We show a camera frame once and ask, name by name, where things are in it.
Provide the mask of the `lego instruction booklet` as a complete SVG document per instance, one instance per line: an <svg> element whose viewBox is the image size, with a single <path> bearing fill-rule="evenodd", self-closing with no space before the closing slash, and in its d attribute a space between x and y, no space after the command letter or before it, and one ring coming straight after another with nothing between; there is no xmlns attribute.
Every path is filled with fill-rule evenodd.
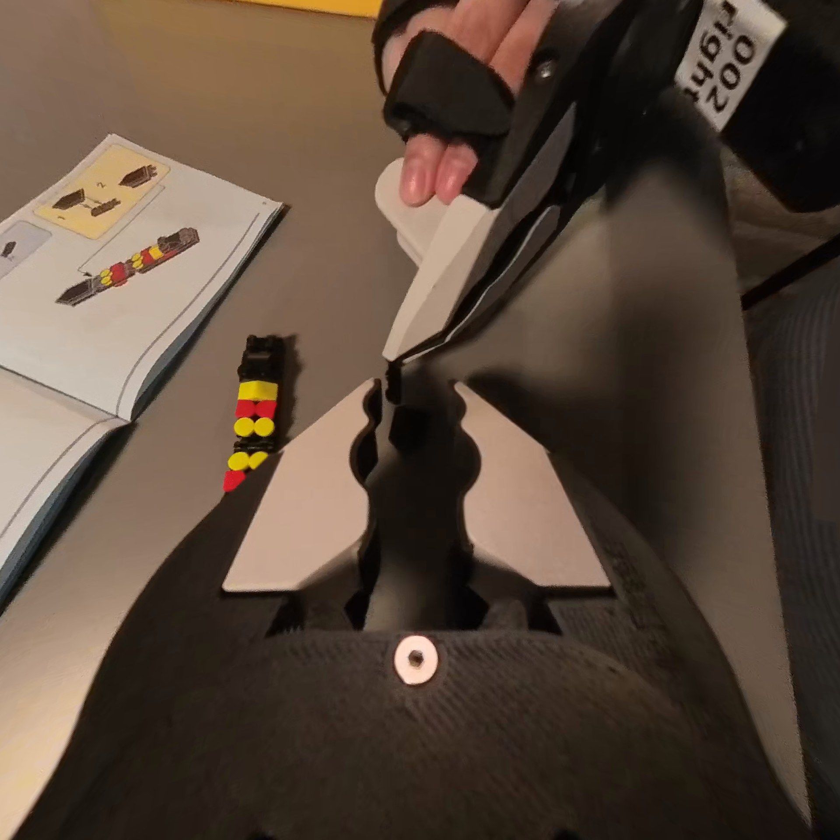
<svg viewBox="0 0 840 840"><path fill-rule="evenodd" d="M110 134L3 220L2 602L287 210Z"/></svg>

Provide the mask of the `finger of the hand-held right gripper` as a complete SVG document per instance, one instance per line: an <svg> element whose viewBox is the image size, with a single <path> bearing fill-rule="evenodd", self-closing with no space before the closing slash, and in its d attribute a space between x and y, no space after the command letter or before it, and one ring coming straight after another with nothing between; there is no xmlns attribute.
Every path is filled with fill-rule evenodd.
<svg viewBox="0 0 840 840"><path fill-rule="evenodd" d="M507 236L497 224L507 210L459 196L444 211L385 341L387 362L408 362L446 343L485 247L496 249Z"/></svg>
<svg viewBox="0 0 840 840"><path fill-rule="evenodd" d="M401 245L413 258L417 268L446 209L448 207L442 206L435 209L398 209L394 202L387 204L387 220L394 227ZM409 364L465 335L509 293L560 235L576 215L578 206L573 203L540 202L533 210L526 212L524 217L516 215L514 210L511 203L507 204L504 217L498 220L498 233L507 236L498 240L497 248L492 248L491 244L485 247L476 268L477 278L468 284L467 293L458 305L454 325L446 343L408 362L388 362L389 366L396 368Z"/></svg>

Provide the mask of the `black red yellow lego model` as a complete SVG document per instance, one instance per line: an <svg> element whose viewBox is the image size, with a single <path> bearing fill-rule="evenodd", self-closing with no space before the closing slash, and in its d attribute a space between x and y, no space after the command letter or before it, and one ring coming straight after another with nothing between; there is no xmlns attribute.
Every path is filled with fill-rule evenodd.
<svg viewBox="0 0 840 840"><path fill-rule="evenodd" d="M251 334L237 368L234 443L227 457L223 493L228 495L288 442L297 375L297 337Z"/></svg>

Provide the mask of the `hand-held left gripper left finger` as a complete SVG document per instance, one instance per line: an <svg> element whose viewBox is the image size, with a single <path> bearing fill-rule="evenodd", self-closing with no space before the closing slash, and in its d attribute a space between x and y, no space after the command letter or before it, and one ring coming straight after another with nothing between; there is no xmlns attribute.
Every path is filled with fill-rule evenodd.
<svg viewBox="0 0 840 840"><path fill-rule="evenodd" d="M370 590L375 519L365 480L377 462L382 382L363 381L280 453L223 582L227 594Z"/></svg>

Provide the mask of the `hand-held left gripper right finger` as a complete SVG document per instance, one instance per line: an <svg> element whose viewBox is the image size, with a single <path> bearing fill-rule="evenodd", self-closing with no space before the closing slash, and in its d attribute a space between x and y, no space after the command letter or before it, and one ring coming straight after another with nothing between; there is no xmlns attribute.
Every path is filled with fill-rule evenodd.
<svg viewBox="0 0 840 840"><path fill-rule="evenodd" d="M461 504L477 563L538 589L610 589L548 450L467 384L454 391L478 457Z"/></svg>

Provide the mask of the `yellow flat box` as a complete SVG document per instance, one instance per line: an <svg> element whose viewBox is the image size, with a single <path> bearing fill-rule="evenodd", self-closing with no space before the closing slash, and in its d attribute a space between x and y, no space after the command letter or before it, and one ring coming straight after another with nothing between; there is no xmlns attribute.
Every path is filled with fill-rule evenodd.
<svg viewBox="0 0 840 840"><path fill-rule="evenodd" d="M248 1L248 3L268 7L286 8L308 13L331 14L353 18L375 18L383 5L383 1L264 0Z"/></svg>

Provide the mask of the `person's right hand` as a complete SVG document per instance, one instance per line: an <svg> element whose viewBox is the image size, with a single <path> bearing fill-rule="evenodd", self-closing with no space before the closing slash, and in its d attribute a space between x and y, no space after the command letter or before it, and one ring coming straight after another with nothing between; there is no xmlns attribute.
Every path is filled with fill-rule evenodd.
<svg viewBox="0 0 840 840"><path fill-rule="evenodd" d="M391 86L410 41L435 31L493 69L513 93L521 88L530 59L548 25L555 1L460 1L415 14L385 43L381 55L384 88ZM420 207L436 197L450 204L475 170L476 152L458 140L418 134L406 142L400 181L405 205Z"/></svg>

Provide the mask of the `black bar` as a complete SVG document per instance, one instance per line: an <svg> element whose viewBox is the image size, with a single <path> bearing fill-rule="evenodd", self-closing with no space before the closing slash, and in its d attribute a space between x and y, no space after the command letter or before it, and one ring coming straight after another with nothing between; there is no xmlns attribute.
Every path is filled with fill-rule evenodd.
<svg viewBox="0 0 840 840"><path fill-rule="evenodd" d="M757 286L741 295L741 311L747 312L772 295L778 293L795 282L808 277L814 271L839 257L839 234L828 239L825 243L796 259L788 266L778 270Z"/></svg>

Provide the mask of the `small wide black lego piece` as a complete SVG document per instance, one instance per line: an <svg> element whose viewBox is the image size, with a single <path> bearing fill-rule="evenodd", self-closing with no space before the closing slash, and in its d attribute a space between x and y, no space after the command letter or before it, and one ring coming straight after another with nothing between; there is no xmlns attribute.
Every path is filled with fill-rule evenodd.
<svg viewBox="0 0 840 840"><path fill-rule="evenodd" d="M424 444L427 419L425 412L408 405L395 408L389 440L401 455L410 455Z"/></svg>

